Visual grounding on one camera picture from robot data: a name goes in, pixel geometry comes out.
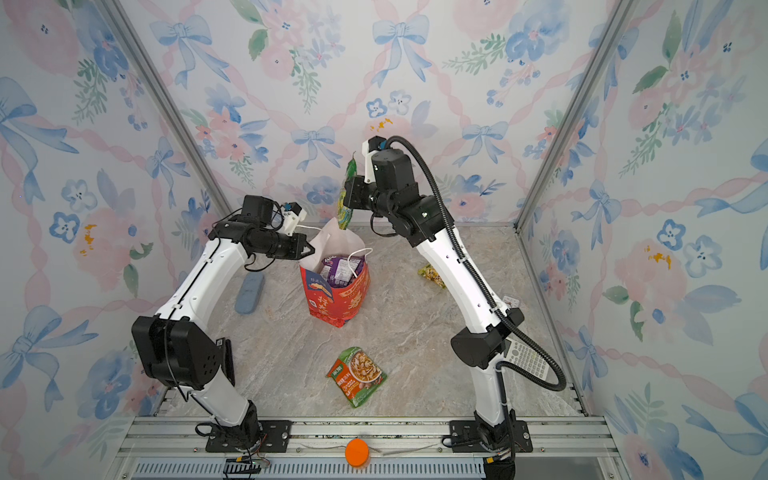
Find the black mounting plate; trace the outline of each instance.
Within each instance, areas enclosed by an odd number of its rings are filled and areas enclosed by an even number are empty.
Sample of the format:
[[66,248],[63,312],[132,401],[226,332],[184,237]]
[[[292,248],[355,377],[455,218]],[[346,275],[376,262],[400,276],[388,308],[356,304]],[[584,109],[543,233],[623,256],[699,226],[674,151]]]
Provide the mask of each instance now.
[[[477,423],[474,420],[453,420],[449,422],[451,429],[450,438],[451,443],[464,444],[475,440],[468,445],[461,445],[458,447],[452,447],[451,450],[454,453],[488,453],[488,450],[484,449],[480,445],[477,433]],[[512,422],[512,438],[515,439],[515,453],[533,452],[533,442],[531,442],[531,434],[528,432],[528,424],[522,420],[514,420]]]
[[[259,420],[259,424],[263,434],[266,435],[259,453],[285,453],[288,450],[290,426],[293,423],[290,420]],[[231,445],[224,446],[225,443],[227,443],[225,439],[208,437],[205,451],[208,453],[242,453]]]

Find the floral wall panel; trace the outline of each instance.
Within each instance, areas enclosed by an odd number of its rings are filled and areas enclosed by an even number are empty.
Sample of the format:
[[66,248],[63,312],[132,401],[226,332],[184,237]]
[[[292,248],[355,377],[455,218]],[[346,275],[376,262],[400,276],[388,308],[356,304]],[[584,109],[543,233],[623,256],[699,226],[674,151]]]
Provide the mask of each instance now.
[[210,199],[90,2],[2,2],[0,477],[100,478],[161,400],[131,341]]
[[768,478],[767,19],[639,2],[525,226],[633,478]]
[[401,134],[433,169],[454,217],[506,222],[613,4],[142,0],[124,8],[233,204],[263,194],[327,219],[360,144]]

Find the marble table surface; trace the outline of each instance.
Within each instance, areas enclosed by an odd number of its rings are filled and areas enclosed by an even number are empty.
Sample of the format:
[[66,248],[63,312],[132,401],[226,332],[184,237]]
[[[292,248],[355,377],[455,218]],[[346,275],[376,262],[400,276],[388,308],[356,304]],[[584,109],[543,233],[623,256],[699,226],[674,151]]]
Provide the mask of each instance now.
[[[351,230],[373,248],[368,255],[371,285],[359,314],[343,328],[309,314],[296,262],[278,260],[265,270],[261,299],[250,315],[234,311],[247,272],[240,270],[229,282],[210,319],[209,335],[232,340],[237,390],[263,416],[472,415],[475,392],[468,367],[450,345],[465,324],[448,290],[417,274],[426,260],[405,239],[378,237],[368,227]],[[560,362],[513,229],[459,231],[495,292],[521,300],[523,332]],[[326,377],[350,346],[363,348],[389,375],[357,409]],[[548,380],[555,381],[551,372]],[[519,416],[580,415],[569,389],[550,392],[511,371],[505,372],[505,381]],[[206,413],[175,396],[167,415]]]

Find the orange bottle cap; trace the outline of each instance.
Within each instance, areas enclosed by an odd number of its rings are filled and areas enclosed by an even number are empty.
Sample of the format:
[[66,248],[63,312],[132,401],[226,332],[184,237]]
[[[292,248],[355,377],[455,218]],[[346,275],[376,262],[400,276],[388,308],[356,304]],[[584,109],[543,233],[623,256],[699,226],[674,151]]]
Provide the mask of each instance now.
[[368,444],[361,439],[353,439],[350,443],[346,444],[344,456],[351,466],[355,468],[362,467],[370,457]]

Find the white rope handle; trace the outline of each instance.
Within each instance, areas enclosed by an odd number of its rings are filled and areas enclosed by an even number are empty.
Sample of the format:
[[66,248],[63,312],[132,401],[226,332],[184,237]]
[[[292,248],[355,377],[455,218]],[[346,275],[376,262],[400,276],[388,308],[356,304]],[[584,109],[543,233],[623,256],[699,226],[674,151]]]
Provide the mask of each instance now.
[[[357,278],[357,272],[355,270],[352,270],[352,268],[349,266],[349,260],[352,258],[352,255],[354,255],[355,253],[358,253],[358,252],[362,252],[363,250],[371,250],[368,253],[373,252],[373,248],[371,248],[371,247],[361,248],[360,250],[355,250],[354,252],[350,253],[349,256],[346,258],[346,267],[349,268],[352,271],[352,275],[354,275],[355,278]],[[363,254],[362,258],[363,259],[367,258],[368,253]]]

